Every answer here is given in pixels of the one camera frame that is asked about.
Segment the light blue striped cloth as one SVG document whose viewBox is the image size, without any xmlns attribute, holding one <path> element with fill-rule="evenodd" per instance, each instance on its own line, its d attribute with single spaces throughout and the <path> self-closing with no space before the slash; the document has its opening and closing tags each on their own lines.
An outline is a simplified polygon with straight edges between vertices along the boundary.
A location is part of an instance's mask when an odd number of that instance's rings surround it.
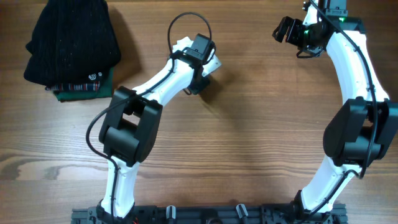
<svg viewBox="0 0 398 224">
<path fill-rule="evenodd" d="M 178 40 L 177 43 L 172 46 L 172 52 L 176 52 L 177 50 L 183 50 L 185 47 L 191 47 L 192 44 L 193 41 L 189 37 L 184 37 Z M 203 66 L 203 71 L 202 71 L 203 77 L 207 77 L 209 74 L 213 73 L 222 65 L 218 57 L 215 55 L 215 50 L 211 51 L 210 57 L 211 60 L 206 65 Z"/>
</svg>

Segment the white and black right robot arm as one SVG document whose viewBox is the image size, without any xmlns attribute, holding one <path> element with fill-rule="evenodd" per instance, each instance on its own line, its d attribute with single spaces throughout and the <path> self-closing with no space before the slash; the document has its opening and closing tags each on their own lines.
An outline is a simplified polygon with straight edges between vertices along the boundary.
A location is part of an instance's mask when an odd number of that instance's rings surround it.
<svg viewBox="0 0 398 224">
<path fill-rule="evenodd" d="M 382 159 L 397 132 L 397 103 L 377 79 L 367 50 L 366 29 L 350 17 L 345 1 L 305 1 L 305 18 L 284 17 L 273 31 L 278 42 L 296 46 L 297 58 L 327 53 L 333 62 L 342 107 L 323 133 L 324 158 L 313 179 L 291 203 L 290 222 L 325 222 L 339 194 Z"/>
</svg>

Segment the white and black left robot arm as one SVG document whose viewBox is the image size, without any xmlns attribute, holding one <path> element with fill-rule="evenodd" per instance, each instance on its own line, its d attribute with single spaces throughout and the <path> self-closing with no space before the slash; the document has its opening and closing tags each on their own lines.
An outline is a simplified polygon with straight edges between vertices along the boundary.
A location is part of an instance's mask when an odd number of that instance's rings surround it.
<svg viewBox="0 0 398 224">
<path fill-rule="evenodd" d="M 103 112 L 99 132 L 109 168 L 106 194 L 96 208 L 99 220 L 131 221 L 138 169 L 154 147 L 163 108 L 178 92 L 197 95 L 209 85 L 209 74 L 221 65 L 215 52 L 209 37 L 183 38 L 172 47 L 165 67 L 149 81 L 116 90 Z"/>
</svg>

